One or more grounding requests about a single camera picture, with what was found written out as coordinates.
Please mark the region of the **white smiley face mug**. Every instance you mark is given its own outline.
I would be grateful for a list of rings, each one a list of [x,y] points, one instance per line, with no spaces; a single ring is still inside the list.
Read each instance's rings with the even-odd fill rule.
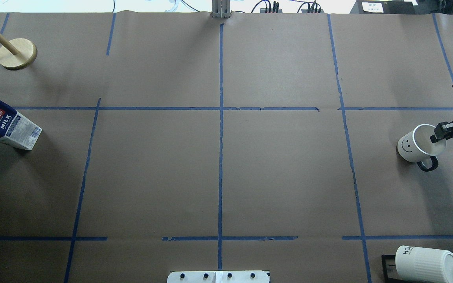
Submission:
[[[397,142],[397,152],[406,161],[416,163],[424,172],[435,170],[439,166],[437,156],[446,149],[446,140],[433,143],[435,126],[419,124],[412,131],[402,136]]]

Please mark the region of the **blue white milk carton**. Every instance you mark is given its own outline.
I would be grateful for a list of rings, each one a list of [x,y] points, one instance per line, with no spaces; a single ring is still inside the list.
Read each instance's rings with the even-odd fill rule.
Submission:
[[[0,100],[0,143],[32,150],[41,132],[41,127]]]

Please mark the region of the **wooden mug tree stand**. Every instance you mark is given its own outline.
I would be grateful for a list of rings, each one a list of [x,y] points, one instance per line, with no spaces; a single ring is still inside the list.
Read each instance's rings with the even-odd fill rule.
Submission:
[[[36,45],[26,38],[7,40],[0,32],[0,64],[8,70],[30,66],[37,57]]]

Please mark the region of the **aluminium frame post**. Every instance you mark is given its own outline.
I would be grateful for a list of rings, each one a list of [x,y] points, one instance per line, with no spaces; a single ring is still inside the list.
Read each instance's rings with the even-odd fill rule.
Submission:
[[[230,18],[230,0],[212,0],[212,18]]]

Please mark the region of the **black box with label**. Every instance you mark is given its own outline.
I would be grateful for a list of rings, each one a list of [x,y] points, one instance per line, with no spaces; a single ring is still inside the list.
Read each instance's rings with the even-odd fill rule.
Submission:
[[[356,0],[349,14],[415,15],[413,2],[402,0]]]

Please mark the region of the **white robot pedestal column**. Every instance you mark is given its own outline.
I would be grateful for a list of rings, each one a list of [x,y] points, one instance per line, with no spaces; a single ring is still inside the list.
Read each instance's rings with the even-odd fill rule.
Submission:
[[[270,283],[264,270],[208,270],[171,272],[167,283]]]

